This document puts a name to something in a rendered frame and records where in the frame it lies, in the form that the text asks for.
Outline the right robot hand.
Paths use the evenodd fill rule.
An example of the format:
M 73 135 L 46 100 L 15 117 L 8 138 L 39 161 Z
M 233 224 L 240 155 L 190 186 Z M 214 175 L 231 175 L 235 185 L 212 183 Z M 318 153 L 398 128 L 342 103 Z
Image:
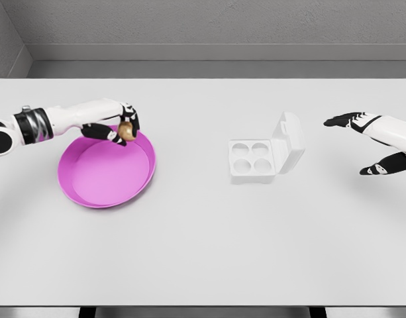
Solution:
M 361 175 L 390 175 L 406 170 L 406 121 L 390 116 L 352 112 L 328 119 L 324 126 L 351 128 L 376 142 L 398 149 L 397 153 L 362 168 Z

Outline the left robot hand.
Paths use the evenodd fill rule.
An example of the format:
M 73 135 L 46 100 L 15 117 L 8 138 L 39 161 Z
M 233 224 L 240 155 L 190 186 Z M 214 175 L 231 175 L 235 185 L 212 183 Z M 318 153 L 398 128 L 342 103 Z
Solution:
M 120 118 L 120 122 L 128 121 L 133 125 L 133 135 L 137 137 L 140 130 L 138 113 L 128 103 L 113 101 L 111 99 L 100 99 L 84 103 L 83 109 L 78 111 L 79 123 L 82 124 L 81 133 L 84 137 L 109 140 L 115 144 L 126 146 L 127 141 L 123 140 L 117 130 L 114 131 L 107 125 L 99 124 L 98 121 Z

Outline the brown egg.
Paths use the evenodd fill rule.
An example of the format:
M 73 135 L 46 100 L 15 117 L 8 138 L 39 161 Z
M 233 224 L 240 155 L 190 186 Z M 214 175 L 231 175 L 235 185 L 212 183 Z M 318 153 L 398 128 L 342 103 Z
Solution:
M 131 122 L 122 121 L 118 125 L 118 135 L 125 141 L 134 141 L 136 137 L 133 135 L 133 125 Z

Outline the white egg box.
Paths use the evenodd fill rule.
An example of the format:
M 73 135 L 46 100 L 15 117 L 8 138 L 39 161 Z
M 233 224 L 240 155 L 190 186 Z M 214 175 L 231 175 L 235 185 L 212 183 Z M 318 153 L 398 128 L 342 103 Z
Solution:
M 305 139 L 297 115 L 284 112 L 269 139 L 232 139 L 228 162 L 232 184 L 269 184 L 286 174 L 305 151 Z

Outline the pink round plate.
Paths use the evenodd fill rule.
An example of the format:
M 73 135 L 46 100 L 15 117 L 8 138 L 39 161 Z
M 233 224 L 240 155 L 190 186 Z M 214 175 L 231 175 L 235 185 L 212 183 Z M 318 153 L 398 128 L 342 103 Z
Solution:
M 141 132 L 126 146 L 108 140 L 75 139 L 58 164 L 58 182 L 73 202 L 102 209 L 138 195 L 150 182 L 156 153 Z

